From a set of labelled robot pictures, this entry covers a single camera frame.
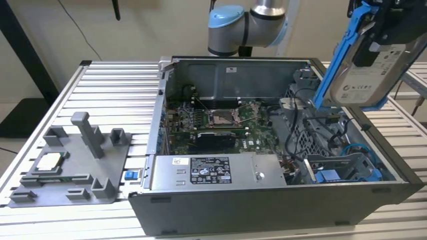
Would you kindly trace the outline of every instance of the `slotted metal worktable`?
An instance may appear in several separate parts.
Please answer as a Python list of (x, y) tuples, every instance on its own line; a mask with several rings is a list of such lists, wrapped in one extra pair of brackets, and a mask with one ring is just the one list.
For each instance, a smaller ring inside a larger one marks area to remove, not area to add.
[[(416, 78), (427, 78), (427, 64)], [(130, 205), (127, 192), (137, 188), (127, 182), (118, 189), (118, 201), (103, 205), (78, 205), (10, 209), (7, 196), (37, 157), (42, 133), (49, 125), (63, 126), (67, 133), (75, 111), (89, 113), (89, 122), (102, 133), (123, 128), (131, 135), (131, 146), (123, 171), (142, 168), (158, 67), (155, 62), (93, 62), (79, 66), (37, 129), (29, 137), (9, 168), (0, 178), (0, 239), (126, 239), (145, 237)], [(389, 99), (380, 111), (366, 112), (373, 125), (394, 147), (409, 167), (427, 183), (427, 131)], [(388, 240), (427, 239), (427, 186), (401, 204), (380, 207), (356, 226), (296, 229), (273, 232), (182, 237), (188, 240), (328, 239)]]

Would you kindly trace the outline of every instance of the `cable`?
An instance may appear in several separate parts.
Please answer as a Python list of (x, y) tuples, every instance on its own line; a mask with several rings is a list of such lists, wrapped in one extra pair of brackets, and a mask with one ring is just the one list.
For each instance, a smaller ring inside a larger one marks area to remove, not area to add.
[(425, 100), (425, 98), (422, 96), (418, 96), (418, 98), (416, 99), (414, 107), (413, 107), (413, 110), (412, 110), (412, 113), (410, 113), (412, 117), (414, 116), (416, 111), (418, 110), (418, 107), (422, 105), (424, 100)]
[(354, 119), (354, 118), (352, 117), (352, 118), (349, 118), (349, 119), (345, 121), (342, 132), (338, 133), (338, 132), (336, 131), (336, 133), (330, 136), (330, 138), (329, 138), (328, 141), (326, 141), (328, 145), (329, 145), (330, 143), (333, 143), (334, 138), (340, 138), (341, 136), (345, 135), (346, 130), (348, 130), (348, 123), (349, 123), (353, 119)]
[(209, 7), (208, 7), (208, 12), (210, 12), (212, 9), (214, 8), (214, 2), (216, 2), (216, 0), (210, 0), (210, 4), (209, 4)]
[(91, 47), (91, 45), (89, 44), (87, 39), (86, 39), (86, 36), (85, 36), (85, 34), (82, 33), (82, 31), (81, 31), (81, 29), (79, 29), (79, 27), (78, 27), (78, 25), (77, 25), (77, 23), (75, 23), (75, 21), (74, 21), (73, 17), (69, 15), (69, 13), (67, 13), (67, 11), (66, 11), (66, 9), (65, 9), (65, 7), (63, 7), (62, 3), (61, 3), (61, 0), (57, 0), (57, 2), (58, 2), (58, 4), (59, 4), (59, 6), (61, 6), (61, 9), (63, 9), (65, 14), (67, 15), (67, 17), (69, 17), (70, 21), (73, 22), (74, 26), (77, 27), (77, 29), (78, 29), (78, 31), (79, 31), (79, 33), (81, 33), (81, 36), (82, 36), (82, 38), (83, 38), (83, 41), (85, 41), (86, 45), (87, 45), (87, 46), (89, 46), (89, 48), (93, 50), (93, 52), (94, 52), (95, 56), (98, 57), (98, 60), (101, 60), (101, 61), (102, 61), (102, 59), (101, 59), (101, 57), (99, 57), (98, 53), (95, 52), (94, 48), (93, 48), (93, 47)]
[(360, 148), (362, 148), (364, 150), (366, 150), (366, 153), (368, 153), (368, 154), (370, 155), (370, 157), (372, 157), (372, 162), (373, 162), (372, 164), (373, 164), (373, 165), (376, 164), (376, 157), (374, 157), (370, 149), (369, 149), (364, 144), (361, 144), (361, 143), (352, 143), (352, 144), (349, 144), (348, 146), (345, 146), (345, 147), (341, 149), (341, 152), (340, 152), (340, 155), (341, 155), (341, 156), (345, 155), (345, 152), (346, 152), (346, 150), (348, 150), (350, 147), (360, 147)]
[(400, 89), (401, 84), (402, 84), (402, 81), (400, 80), (400, 83), (398, 83), (398, 85), (397, 85), (397, 88), (396, 88), (396, 90), (394, 90), (394, 94), (393, 94), (393, 97), (392, 97), (393, 100), (396, 100), (396, 97), (397, 97), (397, 93), (398, 93), (398, 89)]
[(6, 151), (6, 152), (13, 153), (13, 154), (18, 154), (15, 151), (11, 151), (11, 150), (5, 149), (5, 148), (2, 148), (2, 147), (0, 147), (0, 150)]
[(284, 141), (284, 151), (285, 153), (290, 156), (290, 158), (296, 159), (297, 161), (302, 161), (301, 158), (298, 156), (296, 156), (290, 151), (289, 151), (289, 140), (290, 140), (290, 137), (293, 135), (293, 132), (294, 132), (294, 127), (296, 127), (296, 122), (297, 122), (297, 118), (298, 118), (298, 106), (296, 104), (296, 94), (301, 91), (301, 90), (310, 90), (310, 91), (314, 91), (313, 89), (310, 88), (300, 88), (294, 93), (293, 93), (293, 120), (292, 120), (292, 126), (290, 126), (290, 129), (289, 129), (289, 133), (286, 135), (286, 138), (285, 138), (285, 141)]

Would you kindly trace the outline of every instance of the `white wall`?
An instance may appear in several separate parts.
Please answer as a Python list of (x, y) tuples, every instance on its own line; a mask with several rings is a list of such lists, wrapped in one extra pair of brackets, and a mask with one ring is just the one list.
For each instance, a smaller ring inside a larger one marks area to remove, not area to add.
[(41, 93), (35, 84), (0, 32), (0, 104), (18, 103), (23, 98), (38, 97)]
[[(103, 61), (155, 61), (159, 56), (208, 54), (208, 0), (119, 0), (115, 21), (110, 0), (61, 0)], [(14, 15), (62, 87), (81, 60), (97, 60), (55, 0), (9, 0)], [(217, 5), (252, 0), (220, 0)], [(254, 56), (273, 56), (256, 48)]]
[[(61, 2), (103, 61), (155, 61), (159, 56), (208, 53), (208, 0), (121, 0), (121, 21), (115, 21), (110, 0)], [(9, 0), (7, 3), (50, 77), (62, 87), (79, 61), (97, 57), (57, 0)], [(218, 0), (216, 4), (240, 4), (249, 9), (252, 3), (252, 0)], [(285, 56), (330, 60), (346, 29), (346, 6), (346, 0), (300, 0)], [(254, 48), (253, 56), (272, 57), (274, 52), (276, 48)], [(427, 61), (427, 54), (418, 60)], [(2, 63), (1, 73), (9, 71), (9, 65), (17, 69), (19, 63)], [(27, 78), (22, 67), (14, 71), (14, 80)], [(18, 93), (21, 87), (18, 83), (10, 89), (1, 89), (3, 98), (11, 99), (10, 93)], [(25, 93), (34, 90), (30, 84), (22, 88)], [(427, 107), (418, 111), (416, 116), (425, 116), (421, 120), (427, 121)]]

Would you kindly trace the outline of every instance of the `sticker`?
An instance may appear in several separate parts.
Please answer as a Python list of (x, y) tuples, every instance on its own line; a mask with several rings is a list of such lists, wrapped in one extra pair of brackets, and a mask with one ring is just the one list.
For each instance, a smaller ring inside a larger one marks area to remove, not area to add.
[(226, 67), (225, 68), (225, 73), (236, 73), (237, 72), (237, 68), (236, 67)]
[(393, 44), (381, 51), (369, 67), (349, 67), (334, 98), (342, 104), (362, 104), (372, 97), (382, 80), (405, 50), (404, 44)]
[(188, 157), (173, 157), (171, 164), (173, 165), (188, 165)]
[(228, 157), (192, 157), (189, 169), (189, 181), (192, 184), (232, 183), (232, 170)]

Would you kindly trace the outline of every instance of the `black power cord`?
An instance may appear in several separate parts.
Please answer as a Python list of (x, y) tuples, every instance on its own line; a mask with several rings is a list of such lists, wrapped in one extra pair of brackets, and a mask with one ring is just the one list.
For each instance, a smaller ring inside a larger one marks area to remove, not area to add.
[(65, 7), (63, 7), (63, 4), (61, 3), (61, 0), (57, 0), (57, 2), (58, 2), (58, 4), (59, 4), (59, 6), (61, 6), (61, 9), (63, 9), (63, 12), (65, 12), (65, 14), (67, 15), (70, 21), (73, 22), (74, 26), (77, 27), (77, 29), (78, 29), (78, 31), (79, 31), (79, 33), (81, 33), (81, 36), (82, 36), (82, 38), (83, 38), (83, 41), (85, 41), (86, 45), (87, 45), (89, 48), (93, 50), (95, 56), (98, 57), (98, 60), (102, 61), (98, 53), (95, 52), (94, 48), (93, 48), (91, 45), (90, 45), (90, 43), (89, 43), (89, 41), (87, 41), (87, 39), (86, 39), (86, 36), (85, 36), (85, 34), (82, 33), (82, 31), (81, 31), (81, 29), (79, 29), (79, 27), (78, 27), (78, 25), (77, 25), (73, 17), (69, 15), (69, 13), (67, 13), (67, 11), (66, 11), (66, 9), (65, 9)]
[(0, 147), (0, 150), (6, 151), (6, 152), (13, 153), (13, 154), (18, 154), (15, 151), (11, 151), (11, 150), (5, 149), (5, 148), (2, 148), (2, 147)]
[(416, 111), (418, 110), (418, 107), (422, 105), (424, 100), (425, 100), (425, 98), (422, 96), (418, 96), (418, 98), (416, 99), (414, 107), (413, 107), (413, 110), (412, 110), (412, 113), (410, 113), (412, 117), (414, 116)]
[(402, 81), (400, 80), (400, 83), (398, 83), (398, 85), (397, 85), (397, 88), (396, 88), (396, 90), (394, 90), (394, 94), (393, 94), (393, 97), (392, 97), (393, 100), (396, 100), (396, 97), (397, 97), (397, 93), (398, 93), (398, 89), (400, 89), (401, 84), (402, 84)]
[(301, 158), (293, 153), (289, 151), (289, 140), (290, 140), (290, 137), (293, 135), (293, 132), (294, 132), (294, 128), (296, 128), (296, 122), (297, 122), (297, 119), (298, 119), (298, 106), (296, 104), (296, 97), (297, 97), (297, 93), (301, 91), (301, 90), (310, 90), (310, 91), (314, 91), (312, 88), (308, 88), (308, 87), (302, 87), (300, 88), (294, 93), (293, 93), (293, 120), (292, 120), (292, 125), (290, 125), (290, 129), (289, 129), (289, 133), (286, 135), (286, 138), (285, 138), (285, 141), (284, 141), (284, 151), (285, 153), (290, 156), (290, 158), (293, 158), (294, 160), (297, 161), (302, 161)]
[(334, 139), (336, 139), (336, 138), (340, 138), (341, 136), (345, 135), (346, 130), (348, 130), (348, 123), (349, 123), (353, 119), (354, 119), (354, 118), (352, 117), (352, 118), (349, 118), (349, 119), (345, 121), (342, 132), (338, 133), (338, 132), (336, 131), (336, 133), (334, 133), (334, 134), (330, 136), (330, 138), (328, 139), (328, 141), (326, 141), (328, 148), (330, 148), (330, 144), (333, 143)]

